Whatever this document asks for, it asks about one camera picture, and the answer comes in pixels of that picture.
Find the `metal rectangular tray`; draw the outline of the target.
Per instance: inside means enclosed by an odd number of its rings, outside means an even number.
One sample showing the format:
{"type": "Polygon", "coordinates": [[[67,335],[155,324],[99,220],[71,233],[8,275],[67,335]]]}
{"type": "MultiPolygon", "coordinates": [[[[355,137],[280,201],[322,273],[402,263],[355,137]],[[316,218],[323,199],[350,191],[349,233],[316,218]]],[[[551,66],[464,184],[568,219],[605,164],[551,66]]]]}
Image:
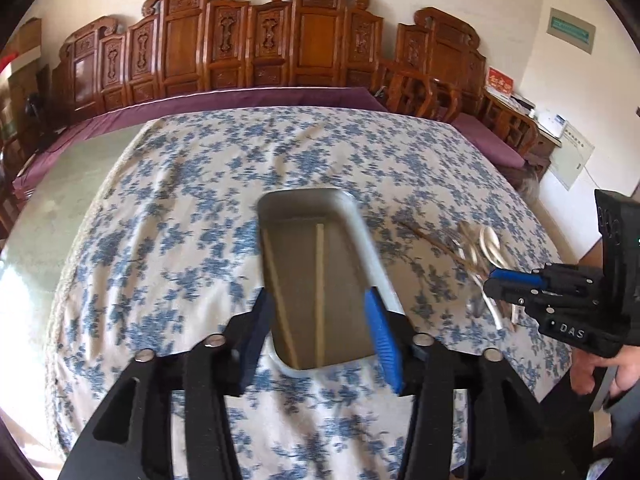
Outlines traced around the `metal rectangular tray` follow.
{"type": "Polygon", "coordinates": [[[373,356],[364,293],[401,312],[357,201],[339,188],[290,188],[256,205],[265,288],[276,302],[268,352],[294,378],[373,356]],[[316,225],[324,225],[324,365],[316,365],[316,225]]]}

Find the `wooden side table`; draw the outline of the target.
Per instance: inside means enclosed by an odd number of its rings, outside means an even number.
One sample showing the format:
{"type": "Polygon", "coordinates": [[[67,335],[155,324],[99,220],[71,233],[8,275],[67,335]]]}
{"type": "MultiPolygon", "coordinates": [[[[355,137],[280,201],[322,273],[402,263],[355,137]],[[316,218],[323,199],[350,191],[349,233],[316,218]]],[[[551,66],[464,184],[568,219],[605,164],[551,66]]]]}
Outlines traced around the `wooden side table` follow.
{"type": "Polygon", "coordinates": [[[518,152],[535,170],[538,178],[542,178],[551,164],[551,155],[562,143],[544,130],[536,119],[525,116],[520,123],[522,137],[518,144],[518,152]]]}

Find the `large metal spoon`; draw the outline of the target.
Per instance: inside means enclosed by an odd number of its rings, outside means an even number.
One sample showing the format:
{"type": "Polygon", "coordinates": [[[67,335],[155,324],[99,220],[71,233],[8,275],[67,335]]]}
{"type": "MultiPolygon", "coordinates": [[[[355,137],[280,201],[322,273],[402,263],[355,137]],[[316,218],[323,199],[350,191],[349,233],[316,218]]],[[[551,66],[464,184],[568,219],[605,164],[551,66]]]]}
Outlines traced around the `large metal spoon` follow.
{"type": "Polygon", "coordinates": [[[488,266],[482,252],[480,251],[480,246],[478,246],[477,244],[476,238],[474,237],[474,232],[469,222],[466,222],[464,220],[460,221],[458,223],[458,232],[464,239],[465,251],[471,259],[471,262],[474,264],[474,266],[477,267],[477,270],[483,273],[487,273],[488,266]]]}

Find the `small metal spoon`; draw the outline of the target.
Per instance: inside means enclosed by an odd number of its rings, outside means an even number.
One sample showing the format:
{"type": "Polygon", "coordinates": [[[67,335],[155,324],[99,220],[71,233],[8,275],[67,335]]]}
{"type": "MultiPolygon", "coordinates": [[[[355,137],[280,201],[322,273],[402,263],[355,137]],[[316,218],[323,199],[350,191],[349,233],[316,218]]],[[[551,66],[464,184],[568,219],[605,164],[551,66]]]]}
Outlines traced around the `small metal spoon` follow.
{"type": "Polygon", "coordinates": [[[494,321],[495,329],[503,330],[503,316],[497,307],[495,300],[489,298],[484,292],[484,281],[480,276],[480,260],[478,260],[475,248],[467,240],[462,240],[462,238],[457,235],[455,235],[451,240],[454,243],[458,256],[463,261],[466,272],[468,272],[472,283],[480,291],[480,298],[482,298],[485,305],[483,309],[475,308],[471,310],[471,312],[476,318],[479,318],[482,315],[482,312],[487,310],[494,321]]]}

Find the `long carved wooden sofa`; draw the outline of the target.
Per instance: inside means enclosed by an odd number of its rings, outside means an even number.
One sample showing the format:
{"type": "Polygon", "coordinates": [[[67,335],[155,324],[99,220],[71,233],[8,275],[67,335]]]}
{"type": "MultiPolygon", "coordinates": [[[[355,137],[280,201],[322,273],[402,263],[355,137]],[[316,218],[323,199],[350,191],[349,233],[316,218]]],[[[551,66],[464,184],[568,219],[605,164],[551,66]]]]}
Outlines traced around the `long carved wooden sofa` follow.
{"type": "Polygon", "coordinates": [[[298,103],[370,110],[383,21],[370,0],[145,0],[62,43],[52,73],[63,132],[9,169],[27,198],[75,141],[182,110],[298,103]]]}

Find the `stacked cardboard boxes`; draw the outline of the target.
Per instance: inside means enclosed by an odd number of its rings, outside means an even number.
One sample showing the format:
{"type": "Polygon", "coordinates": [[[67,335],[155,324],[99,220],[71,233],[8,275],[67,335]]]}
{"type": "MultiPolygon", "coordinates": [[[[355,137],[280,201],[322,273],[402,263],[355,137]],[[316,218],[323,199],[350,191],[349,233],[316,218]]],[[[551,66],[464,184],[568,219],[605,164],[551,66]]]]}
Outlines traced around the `stacked cardboard boxes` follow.
{"type": "Polygon", "coordinates": [[[27,98],[39,92],[37,74],[41,58],[40,18],[25,22],[1,51],[1,137],[24,130],[29,119],[27,98]]]}

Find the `wall electrical panel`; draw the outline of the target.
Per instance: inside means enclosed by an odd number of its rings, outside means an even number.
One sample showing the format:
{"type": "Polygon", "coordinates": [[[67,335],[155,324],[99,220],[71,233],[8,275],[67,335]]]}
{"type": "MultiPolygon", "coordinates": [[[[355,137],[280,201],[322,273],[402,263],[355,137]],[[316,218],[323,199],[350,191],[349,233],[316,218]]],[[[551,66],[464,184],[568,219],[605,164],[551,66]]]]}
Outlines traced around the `wall electrical panel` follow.
{"type": "Polygon", "coordinates": [[[588,54],[592,53],[596,26],[572,14],[551,8],[548,19],[547,34],[561,39],[588,54]]]}

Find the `blue floral tablecloth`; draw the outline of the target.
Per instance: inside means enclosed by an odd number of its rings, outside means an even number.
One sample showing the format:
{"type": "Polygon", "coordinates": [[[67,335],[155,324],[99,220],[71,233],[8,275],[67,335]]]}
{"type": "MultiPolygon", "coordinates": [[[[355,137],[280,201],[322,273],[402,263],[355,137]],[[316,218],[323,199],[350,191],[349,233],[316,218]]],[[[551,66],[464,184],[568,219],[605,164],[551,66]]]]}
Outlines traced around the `blue floral tablecloth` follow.
{"type": "Polygon", "coordinates": [[[259,107],[150,122],[93,196],[50,316],[50,419],[70,452],[134,354],[191,349],[271,287],[284,304],[229,403],[247,479],[393,479],[411,403],[371,348],[381,289],[447,347],[501,350],[536,396],[570,364],[530,318],[497,327],[439,243],[489,226],[524,271],[558,258],[544,227],[450,126],[368,110],[259,107]]]}

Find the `wooden chopstick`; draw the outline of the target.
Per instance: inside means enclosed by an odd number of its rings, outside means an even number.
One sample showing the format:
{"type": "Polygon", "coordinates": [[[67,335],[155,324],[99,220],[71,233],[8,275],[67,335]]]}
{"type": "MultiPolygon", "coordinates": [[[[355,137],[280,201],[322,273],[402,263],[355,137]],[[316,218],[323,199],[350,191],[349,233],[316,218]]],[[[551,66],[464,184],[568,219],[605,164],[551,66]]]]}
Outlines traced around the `wooden chopstick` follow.
{"type": "Polygon", "coordinates": [[[324,225],[316,225],[316,292],[314,293],[314,319],[316,320],[316,365],[324,365],[324,225]]]}
{"type": "Polygon", "coordinates": [[[408,229],[410,232],[413,232],[413,234],[416,237],[422,238],[422,240],[426,240],[432,246],[437,247],[441,252],[444,252],[445,254],[450,255],[450,257],[453,258],[456,263],[459,263],[462,266],[464,266],[466,270],[471,271],[475,274],[478,274],[481,278],[487,278],[487,274],[482,272],[480,270],[480,267],[477,264],[472,263],[469,259],[458,255],[456,252],[454,252],[451,248],[449,248],[446,244],[444,244],[437,238],[424,233],[423,231],[421,231],[418,228],[415,228],[414,226],[410,226],[410,224],[406,222],[401,221],[399,222],[399,224],[404,228],[408,229]]]}

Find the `white wall cabinet door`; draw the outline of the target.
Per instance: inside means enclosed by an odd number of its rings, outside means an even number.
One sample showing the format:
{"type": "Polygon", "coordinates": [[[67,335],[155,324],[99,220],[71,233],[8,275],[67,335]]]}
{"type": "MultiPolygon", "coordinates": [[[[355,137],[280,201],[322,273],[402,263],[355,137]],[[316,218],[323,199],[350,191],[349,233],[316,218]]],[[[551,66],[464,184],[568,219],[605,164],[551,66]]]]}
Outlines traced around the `white wall cabinet door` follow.
{"type": "Polygon", "coordinates": [[[594,146],[570,123],[565,124],[561,146],[550,157],[550,171],[569,190],[584,170],[594,146]]]}

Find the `white plastic spoon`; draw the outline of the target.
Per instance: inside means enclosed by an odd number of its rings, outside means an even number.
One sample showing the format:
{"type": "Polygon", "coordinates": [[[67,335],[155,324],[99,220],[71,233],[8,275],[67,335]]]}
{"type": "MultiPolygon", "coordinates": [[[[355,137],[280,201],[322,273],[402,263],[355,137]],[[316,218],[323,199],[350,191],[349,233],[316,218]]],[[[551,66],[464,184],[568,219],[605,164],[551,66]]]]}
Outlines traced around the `white plastic spoon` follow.
{"type": "Polygon", "coordinates": [[[497,232],[491,226],[480,227],[478,241],[480,250],[495,268],[514,270],[514,265],[503,250],[497,232]]]}

